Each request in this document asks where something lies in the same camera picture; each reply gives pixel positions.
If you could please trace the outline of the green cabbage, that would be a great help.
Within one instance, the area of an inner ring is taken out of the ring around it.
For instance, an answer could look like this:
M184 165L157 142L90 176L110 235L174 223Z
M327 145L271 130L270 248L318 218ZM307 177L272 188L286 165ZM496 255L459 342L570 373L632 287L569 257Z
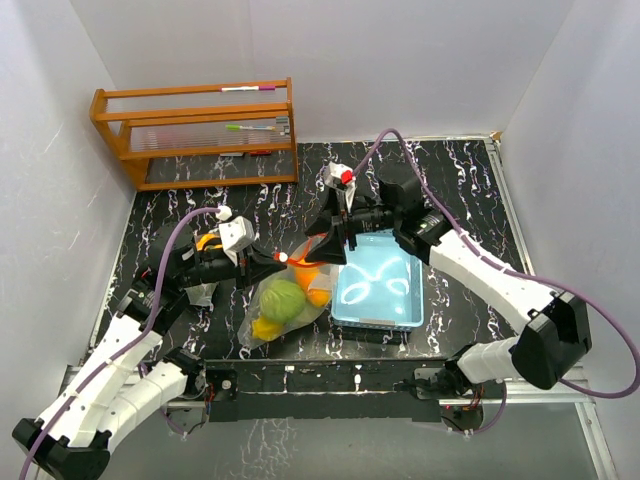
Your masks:
M294 320L305 304L306 295L298 284L280 278L271 281L259 298L261 315L281 325Z

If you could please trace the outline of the orange yellow mango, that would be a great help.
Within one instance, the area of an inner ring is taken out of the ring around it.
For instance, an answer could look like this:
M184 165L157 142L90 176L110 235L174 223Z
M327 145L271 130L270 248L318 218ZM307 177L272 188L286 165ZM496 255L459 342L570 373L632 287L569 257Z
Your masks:
M325 307L331 300L332 283L329 274L320 268L296 268L295 281L314 307Z

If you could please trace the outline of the clear orange-zip bag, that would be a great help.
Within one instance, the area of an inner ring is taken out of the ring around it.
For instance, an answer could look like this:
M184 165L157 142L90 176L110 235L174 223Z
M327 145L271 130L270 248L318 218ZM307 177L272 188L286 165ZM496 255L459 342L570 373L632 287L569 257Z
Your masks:
M253 292L237 337L254 350L315 322L330 304L339 267L308 262L306 255L324 239L314 235L292 253L278 251L274 259L285 269L262 280Z
M208 280L210 274L207 263L211 262L222 249L219 234L211 230L196 236L195 248L195 272L190 277L186 292L192 306L212 308L212 298L218 283Z

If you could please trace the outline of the yellow starfruit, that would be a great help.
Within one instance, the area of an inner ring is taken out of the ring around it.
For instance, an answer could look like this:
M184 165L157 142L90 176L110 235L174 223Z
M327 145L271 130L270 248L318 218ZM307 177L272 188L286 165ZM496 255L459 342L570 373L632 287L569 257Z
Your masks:
M251 335L253 339L271 342L282 335L283 329L284 327L281 324L259 317L251 324Z

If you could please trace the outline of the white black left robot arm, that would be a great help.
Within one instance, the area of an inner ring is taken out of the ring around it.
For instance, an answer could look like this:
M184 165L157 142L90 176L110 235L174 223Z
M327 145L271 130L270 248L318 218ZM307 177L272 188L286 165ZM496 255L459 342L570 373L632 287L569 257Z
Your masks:
M285 267L285 255L254 245L244 219L201 236L188 226L160 228L85 364L45 411L14 428L28 463L55 479L99 478L117 445L150 415L180 396L204 392L203 361L180 347L126 384L182 313L209 300L222 281L246 288Z

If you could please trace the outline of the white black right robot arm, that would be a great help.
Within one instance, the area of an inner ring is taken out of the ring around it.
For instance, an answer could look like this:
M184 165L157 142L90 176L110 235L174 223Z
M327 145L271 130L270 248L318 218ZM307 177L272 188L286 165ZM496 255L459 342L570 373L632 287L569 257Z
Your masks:
M414 380L416 388L466 397L486 382L522 378L549 390L590 351L585 301L520 278L466 231L456 231L442 210L425 203L418 178L381 182L378 200L356 195L354 172L345 165L329 164L323 179L328 195L306 233L324 238L306 261L344 265L357 235L389 230L402 250L463 284L515 333L463 347L434 375Z

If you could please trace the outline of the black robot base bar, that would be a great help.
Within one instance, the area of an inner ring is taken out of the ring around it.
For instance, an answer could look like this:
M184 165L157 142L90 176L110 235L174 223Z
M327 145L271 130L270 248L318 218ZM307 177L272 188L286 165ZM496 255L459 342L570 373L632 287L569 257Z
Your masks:
M489 383L460 393L442 361L417 359L207 360L213 398L176 398L171 410L200 409L210 422L257 419L398 418L436 422L452 405L500 399Z

